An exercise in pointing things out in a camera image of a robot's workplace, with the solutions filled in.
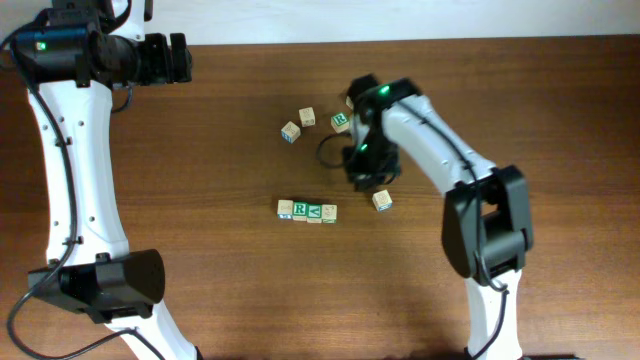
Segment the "robotic arm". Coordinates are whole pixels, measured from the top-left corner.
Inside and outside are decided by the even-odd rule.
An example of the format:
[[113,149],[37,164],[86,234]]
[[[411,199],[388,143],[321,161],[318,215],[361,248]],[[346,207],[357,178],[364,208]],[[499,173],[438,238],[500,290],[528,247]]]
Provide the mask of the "robotic arm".
[[[380,85],[369,75],[355,80],[348,96],[354,104],[354,146],[343,150],[349,181],[365,190],[395,177],[397,146],[416,161],[445,197],[442,243],[465,279],[471,312],[467,357],[520,359],[516,292],[533,245],[524,176],[473,151],[407,79]],[[497,210],[483,215],[482,202]]]
[[171,34],[171,48],[164,35],[145,35],[151,17],[151,0],[53,0],[9,39],[40,129],[51,218],[50,266],[30,272],[31,290],[7,322],[32,357],[41,355],[21,342],[13,319],[35,296],[105,324],[140,359],[202,358],[164,303],[160,254],[129,252],[113,189],[112,89],[191,81],[184,35]]

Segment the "black and white robotic arm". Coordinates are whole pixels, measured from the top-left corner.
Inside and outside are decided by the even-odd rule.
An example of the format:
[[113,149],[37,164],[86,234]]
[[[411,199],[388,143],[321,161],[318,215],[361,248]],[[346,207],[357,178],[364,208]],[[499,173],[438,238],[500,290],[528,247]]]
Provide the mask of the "black and white robotic arm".
[[[516,291],[533,245],[523,175],[513,166],[498,169],[471,149],[409,80],[380,85],[369,75],[355,80],[348,96],[354,104],[354,146],[343,150],[349,180],[365,190],[395,177],[397,146],[415,160],[445,197],[442,243],[465,279],[471,313],[467,356],[520,359]],[[482,215],[482,202],[496,211]]]
[[129,252],[114,195],[112,89],[191,81],[184,35],[171,34],[171,48],[164,35],[145,35],[151,16],[150,0],[53,0],[9,39],[30,90],[49,193],[50,266],[30,272],[30,295],[7,323],[32,357],[13,319],[35,296],[122,333],[140,359],[201,358],[165,305],[160,254]]

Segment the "wood grain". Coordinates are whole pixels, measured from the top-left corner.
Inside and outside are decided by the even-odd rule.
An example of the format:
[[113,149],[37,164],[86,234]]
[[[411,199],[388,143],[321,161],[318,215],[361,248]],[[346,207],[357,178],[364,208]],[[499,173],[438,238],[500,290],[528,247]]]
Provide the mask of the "wood grain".
[[[519,290],[527,354],[640,350],[640,37],[193,47],[191,84],[136,89],[111,120],[131,249],[156,248],[166,302],[208,359],[376,359],[464,348],[463,282],[442,199],[406,155],[392,210],[314,161],[354,77],[411,77],[472,147],[527,176],[536,244]],[[0,76],[0,313],[44,264],[41,145],[24,87]],[[116,95],[116,101],[123,100]],[[317,125],[280,136],[298,109]],[[332,145],[338,151],[341,144]],[[335,225],[279,221],[278,199],[331,203]],[[108,332],[39,301],[18,320],[48,354]],[[24,356],[0,334],[0,358]],[[122,341],[88,355],[129,359]]]

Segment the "row of blocks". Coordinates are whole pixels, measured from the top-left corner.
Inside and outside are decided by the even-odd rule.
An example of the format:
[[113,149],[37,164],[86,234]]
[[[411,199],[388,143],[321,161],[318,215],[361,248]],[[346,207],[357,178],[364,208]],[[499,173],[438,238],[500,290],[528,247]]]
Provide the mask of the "row of blocks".
[[[306,108],[300,110],[300,122],[302,127],[313,126],[316,124],[316,116],[313,112],[313,108]],[[336,114],[331,117],[331,126],[337,133],[347,131],[349,129],[349,118],[344,113]],[[280,131],[282,138],[287,140],[290,144],[293,144],[296,139],[300,137],[300,128],[289,121]]]
[[338,219],[336,205],[314,205],[293,200],[278,201],[280,219],[306,221],[310,224],[335,224]]

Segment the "small cube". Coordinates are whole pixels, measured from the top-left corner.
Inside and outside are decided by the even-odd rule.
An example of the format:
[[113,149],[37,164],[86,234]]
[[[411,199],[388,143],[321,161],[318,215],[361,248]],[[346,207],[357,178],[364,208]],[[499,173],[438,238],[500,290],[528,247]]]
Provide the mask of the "small cube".
[[387,190],[384,190],[373,194],[373,204],[376,206],[376,209],[378,209],[378,211],[384,211],[389,209],[393,205],[393,201],[391,201],[389,192]]
[[293,203],[293,220],[295,221],[307,221],[307,203],[294,202]]
[[321,224],[322,223],[322,205],[307,206],[307,222],[309,224]]
[[349,118],[345,113],[336,114],[331,117],[331,126],[338,134],[349,130]]
[[287,140],[289,144],[293,144],[293,142],[300,137],[300,128],[291,121],[289,121],[280,132],[282,133],[282,137]]
[[300,109],[300,121],[302,127],[315,125],[316,115],[313,113],[313,108]]
[[335,205],[322,205],[322,223],[335,224],[338,219],[338,207]]
[[285,220],[293,219],[293,201],[278,200],[278,217]]

